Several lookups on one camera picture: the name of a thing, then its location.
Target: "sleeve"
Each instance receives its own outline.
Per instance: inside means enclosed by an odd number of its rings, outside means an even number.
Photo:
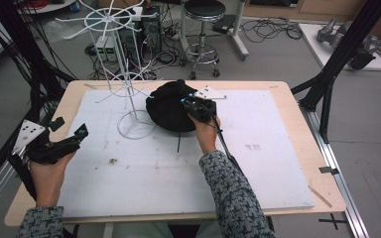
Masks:
[[[27,211],[17,238],[61,237],[63,238],[62,215],[64,208],[35,207]]]
[[[199,165],[211,187],[223,237],[276,237],[249,181],[224,153],[207,153]]]

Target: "person's left hand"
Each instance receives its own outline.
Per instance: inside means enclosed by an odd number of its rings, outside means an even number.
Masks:
[[[56,206],[58,204],[61,187],[64,183],[64,171],[75,153],[62,157],[54,165],[30,162],[30,172],[37,194],[36,207]]]

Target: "white board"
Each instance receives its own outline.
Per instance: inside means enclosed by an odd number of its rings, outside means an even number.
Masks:
[[[216,100],[225,143],[264,209],[313,207],[315,202],[269,91],[221,90]],[[89,135],[69,163],[59,205],[64,217],[213,212],[214,201],[198,165],[194,132],[157,127],[140,140],[122,137],[125,98],[87,91],[69,136],[82,123]],[[133,97],[145,110],[146,96]]]
[[[315,24],[299,24],[303,31],[305,39],[308,41],[309,46],[315,53],[315,57],[319,61],[321,66],[324,66],[332,55],[334,48],[327,42],[319,42],[317,40],[318,31],[323,28],[324,25]],[[376,59],[372,60],[366,67],[361,70],[367,71],[381,71],[381,58],[376,53],[373,54]],[[350,66],[346,65],[344,69],[351,69]]]

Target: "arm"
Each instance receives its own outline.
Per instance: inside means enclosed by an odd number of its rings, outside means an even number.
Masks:
[[[203,156],[200,168],[211,188],[215,212],[223,237],[276,237],[269,229],[249,181],[223,152],[215,147],[216,129],[213,122],[201,123],[190,116]]]
[[[62,157],[54,165],[30,162],[30,172],[37,193],[36,207],[27,211],[17,238],[63,237],[64,208],[57,204],[64,183],[64,171],[74,154]]]

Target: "black hat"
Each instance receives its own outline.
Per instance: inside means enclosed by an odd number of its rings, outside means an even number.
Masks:
[[[147,111],[160,127],[173,132],[190,132],[195,127],[188,117],[181,99],[197,90],[185,84],[183,79],[170,81],[153,91],[147,98]]]

